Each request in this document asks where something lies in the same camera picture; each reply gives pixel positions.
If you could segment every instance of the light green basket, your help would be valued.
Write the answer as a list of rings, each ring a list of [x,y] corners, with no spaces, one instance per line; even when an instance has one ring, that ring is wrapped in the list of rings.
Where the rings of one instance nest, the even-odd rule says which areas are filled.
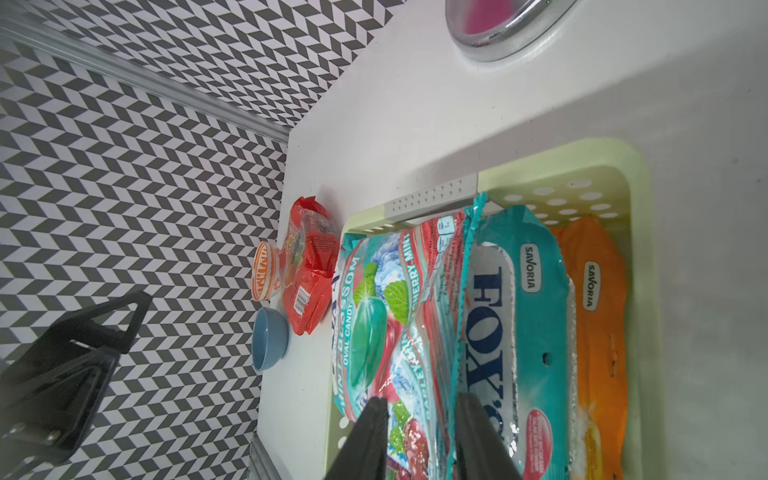
[[[463,197],[486,192],[499,207],[526,204],[551,227],[591,214],[599,218],[627,261],[630,291],[624,314],[629,405],[622,464],[627,480],[667,478],[660,320],[653,247],[653,190],[640,153],[610,138],[588,138],[489,168],[438,188],[464,189]],[[425,196],[434,198],[435,189]],[[404,199],[390,202],[401,204]],[[352,216],[345,232],[384,233],[411,225],[386,217],[385,205]],[[492,213],[493,206],[487,207]],[[326,470],[352,423],[330,403]]]

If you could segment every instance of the small ceramic bowl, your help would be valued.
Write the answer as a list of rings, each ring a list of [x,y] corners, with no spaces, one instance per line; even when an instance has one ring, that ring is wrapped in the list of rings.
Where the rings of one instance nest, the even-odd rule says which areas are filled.
[[[253,341],[250,353],[253,367],[262,372],[283,358],[288,348],[288,322],[275,309],[261,307],[253,322]]]

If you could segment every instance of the white tabletop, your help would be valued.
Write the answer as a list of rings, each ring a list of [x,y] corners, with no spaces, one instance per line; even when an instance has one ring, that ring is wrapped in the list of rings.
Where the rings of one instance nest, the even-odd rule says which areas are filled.
[[[633,144],[654,175],[670,477],[762,478],[768,2],[578,0],[486,65],[443,4],[401,7],[291,132],[281,235],[299,196],[341,225],[583,137]],[[258,432],[284,480],[323,477],[330,343],[326,318],[264,373]]]

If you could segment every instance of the round metal lid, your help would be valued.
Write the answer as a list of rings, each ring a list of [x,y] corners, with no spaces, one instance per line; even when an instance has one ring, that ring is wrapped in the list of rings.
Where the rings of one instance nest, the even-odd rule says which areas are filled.
[[[504,58],[530,45],[575,0],[445,0],[456,44],[479,61]]]

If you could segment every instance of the orange and white cup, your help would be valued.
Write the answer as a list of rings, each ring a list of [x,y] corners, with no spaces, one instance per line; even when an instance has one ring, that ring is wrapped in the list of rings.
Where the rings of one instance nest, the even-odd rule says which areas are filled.
[[[257,302],[267,300],[280,291],[280,251],[267,242],[259,243],[253,257],[251,293]]]

